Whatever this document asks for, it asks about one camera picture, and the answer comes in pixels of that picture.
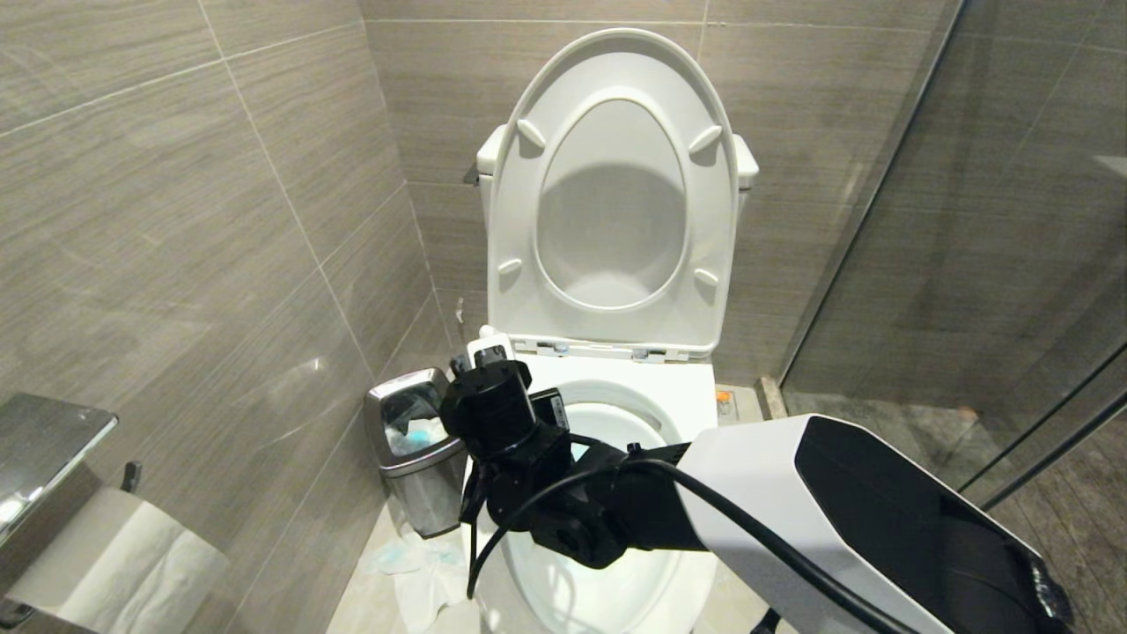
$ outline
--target shower stall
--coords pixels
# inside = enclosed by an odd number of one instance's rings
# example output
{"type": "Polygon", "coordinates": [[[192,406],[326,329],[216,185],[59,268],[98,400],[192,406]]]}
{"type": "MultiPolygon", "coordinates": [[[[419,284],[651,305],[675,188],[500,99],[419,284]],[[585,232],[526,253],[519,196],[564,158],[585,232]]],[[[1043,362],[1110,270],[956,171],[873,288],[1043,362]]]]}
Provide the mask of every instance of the shower stall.
{"type": "Polygon", "coordinates": [[[1081,632],[1127,631],[1125,6],[964,3],[780,382],[1040,534],[1081,632]]]}

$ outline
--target trash can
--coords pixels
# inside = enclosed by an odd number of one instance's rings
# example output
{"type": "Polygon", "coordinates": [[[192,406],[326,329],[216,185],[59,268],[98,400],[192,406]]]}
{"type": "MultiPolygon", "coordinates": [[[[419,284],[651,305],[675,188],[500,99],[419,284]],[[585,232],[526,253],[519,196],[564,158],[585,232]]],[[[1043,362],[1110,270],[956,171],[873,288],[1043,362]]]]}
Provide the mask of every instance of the trash can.
{"type": "Polygon", "coordinates": [[[449,385],[442,370],[431,368],[384,382],[364,399],[364,426],[380,474],[424,539],[458,528],[461,509],[467,459],[462,441],[444,438],[420,445],[417,435],[409,434],[412,421],[426,427],[426,421],[437,419],[449,385]],[[414,438],[414,445],[400,443],[393,449],[389,438],[400,437],[414,438]]]}

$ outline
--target white toilet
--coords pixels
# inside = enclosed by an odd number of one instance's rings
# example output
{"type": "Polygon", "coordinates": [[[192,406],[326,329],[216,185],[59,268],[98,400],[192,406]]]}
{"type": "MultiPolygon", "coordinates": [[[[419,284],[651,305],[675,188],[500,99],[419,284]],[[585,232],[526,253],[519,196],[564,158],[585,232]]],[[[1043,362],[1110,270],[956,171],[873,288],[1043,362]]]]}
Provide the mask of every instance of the white toilet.
{"type": "MultiPolygon", "coordinates": [[[[582,37],[536,74],[478,171],[489,324],[529,365],[530,392],[559,389],[574,432],[623,450],[716,427],[708,357],[758,167],[696,62],[646,30],[582,37]]],[[[483,544],[488,514],[478,529],[483,544]]],[[[629,551],[589,570],[511,534],[476,599],[494,634],[686,634],[716,568],[709,553],[629,551]]]]}

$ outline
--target tile floor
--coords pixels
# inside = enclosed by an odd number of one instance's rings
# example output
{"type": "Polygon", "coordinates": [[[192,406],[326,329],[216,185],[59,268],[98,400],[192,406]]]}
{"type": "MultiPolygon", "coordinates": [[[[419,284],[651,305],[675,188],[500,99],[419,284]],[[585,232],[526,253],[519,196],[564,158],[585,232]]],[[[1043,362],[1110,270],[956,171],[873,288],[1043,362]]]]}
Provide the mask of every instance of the tile floor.
{"type": "MultiPolygon", "coordinates": [[[[754,391],[733,386],[717,386],[717,390],[731,394],[730,407],[721,409],[720,425],[763,420],[754,391]]],[[[379,572],[372,556],[397,536],[397,527],[409,530],[401,507],[391,499],[380,514],[327,634],[407,634],[396,604],[393,578],[379,572]]],[[[458,543],[460,536],[453,532],[437,539],[458,543]]],[[[765,610],[766,604],[720,564],[712,593],[693,633],[746,634],[765,610]]],[[[462,601],[443,608],[427,634],[487,634],[487,631],[480,623],[476,604],[462,601]]],[[[779,634],[795,634],[795,631],[784,623],[779,634]]]]}
{"type": "Polygon", "coordinates": [[[876,434],[949,486],[959,488],[1005,448],[1009,430],[973,410],[863,401],[783,390],[790,414],[818,413],[876,434]]]}

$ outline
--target toilet lid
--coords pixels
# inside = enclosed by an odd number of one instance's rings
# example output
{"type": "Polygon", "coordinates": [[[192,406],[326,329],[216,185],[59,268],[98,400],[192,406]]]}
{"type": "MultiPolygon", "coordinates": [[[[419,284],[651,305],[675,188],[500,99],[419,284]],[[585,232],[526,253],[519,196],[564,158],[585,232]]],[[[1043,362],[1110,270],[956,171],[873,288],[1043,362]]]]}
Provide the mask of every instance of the toilet lid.
{"type": "Polygon", "coordinates": [[[684,50],[632,28],[577,39],[536,74],[502,136],[490,324],[525,349],[710,352],[738,184],[728,117],[684,50]]]}

